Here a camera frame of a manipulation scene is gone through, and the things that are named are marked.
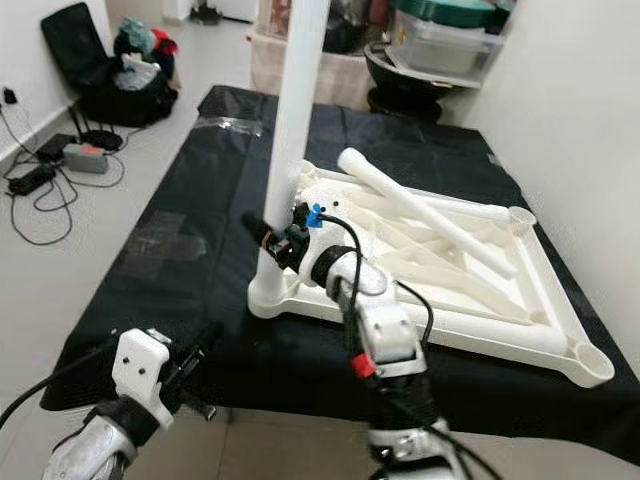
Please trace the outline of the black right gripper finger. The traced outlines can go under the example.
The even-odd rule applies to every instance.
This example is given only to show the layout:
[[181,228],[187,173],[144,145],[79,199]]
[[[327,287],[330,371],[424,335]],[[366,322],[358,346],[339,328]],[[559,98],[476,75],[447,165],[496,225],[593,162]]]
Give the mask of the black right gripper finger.
[[265,223],[265,220],[255,212],[242,212],[241,225],[260,247],[260,250],[269,253],[270,256],[280,256],[282,253],[289,252],[288,239]]

